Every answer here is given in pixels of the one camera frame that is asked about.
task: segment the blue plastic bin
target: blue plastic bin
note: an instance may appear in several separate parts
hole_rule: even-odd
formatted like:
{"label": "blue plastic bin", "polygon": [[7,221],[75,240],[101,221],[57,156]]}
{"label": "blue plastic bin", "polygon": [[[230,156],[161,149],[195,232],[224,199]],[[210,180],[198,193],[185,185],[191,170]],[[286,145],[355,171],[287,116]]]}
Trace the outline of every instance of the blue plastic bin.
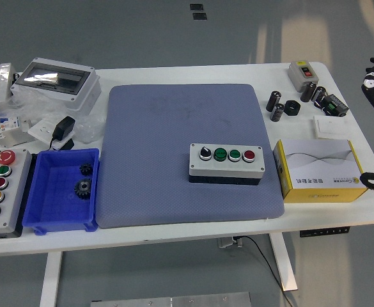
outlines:
{"label": "blue plastic bin", "polygon": [[[93,174],[84,176],[80,165],[90,163]],[[26,210],[24,227],[32,227],[37,235],[67,230],[97,229],[95,198],[98,172],[98,149],[40,152]],[[90,199],[80,199],[74,191],[76,183],[91,178]]]}

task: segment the transparent cover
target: transparent cover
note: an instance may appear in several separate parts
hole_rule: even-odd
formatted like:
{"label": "transparent cover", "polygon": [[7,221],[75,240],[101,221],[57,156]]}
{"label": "transparent cover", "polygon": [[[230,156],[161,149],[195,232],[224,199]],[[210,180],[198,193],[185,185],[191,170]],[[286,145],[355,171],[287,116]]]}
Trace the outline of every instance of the transparent cover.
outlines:
{"label": "transparent cover", "polygon": [[89,72],[42,63],[32,63],[16,84],[77,95]]}

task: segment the switch box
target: switch box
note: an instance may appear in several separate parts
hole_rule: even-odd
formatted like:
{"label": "switch box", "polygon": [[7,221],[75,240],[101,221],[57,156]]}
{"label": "switch box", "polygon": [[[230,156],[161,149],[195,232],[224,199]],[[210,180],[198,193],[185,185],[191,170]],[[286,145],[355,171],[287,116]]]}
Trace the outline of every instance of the switch box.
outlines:
{"label": "switch box", "polygon": [[27,150],[0,152],[0,239],[19,237],[19,209],[32,156]]}
{"label": "switch box", "polygon": [[309,82],[317,85],[319,78],[308,61],[294,61],[289,65],[288,76],[295,89],[302,93]]}
{"label": "switch box", "polygon": [[190,145],[189,182],[258,185],[264,172],[260,146]]}

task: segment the green button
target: green button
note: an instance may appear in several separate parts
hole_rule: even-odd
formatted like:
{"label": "green button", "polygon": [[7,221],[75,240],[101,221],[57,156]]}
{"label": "green button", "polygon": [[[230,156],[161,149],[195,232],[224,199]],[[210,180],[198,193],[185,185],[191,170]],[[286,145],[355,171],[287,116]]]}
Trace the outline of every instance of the green button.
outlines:
{"label": "green button", "polygon": [[7,165],[0,166],[0,176],[7,177],[12,172],[12,169]]}
{"label": "green button", "polygon": [[226,159],[226,150],[223,148],[217,148],[214,152],[214,159],[218,162],[225,161]]}
{"label": "green button", "polygon": [[240,160],[240,152],[236,149],[233,149],[233,150],[230,151],[230,156],[229,157],[230,157],[230,160],[232,162],[237,162],[237,161]]}

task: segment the power adapter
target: power adapter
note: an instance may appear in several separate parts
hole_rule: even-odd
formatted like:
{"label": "power adapter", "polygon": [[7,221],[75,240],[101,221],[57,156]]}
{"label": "power adapter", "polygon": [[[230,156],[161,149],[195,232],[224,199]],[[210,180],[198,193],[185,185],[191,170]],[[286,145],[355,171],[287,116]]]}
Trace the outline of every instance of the power adapter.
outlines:
{"label": "power adapter", "polygon": [[70,116],[66,116],[54,128],[52,140],[57,139],[58,141],[61,141],[64,139],[69,133],[71,133],[74,124],[75,120]]}

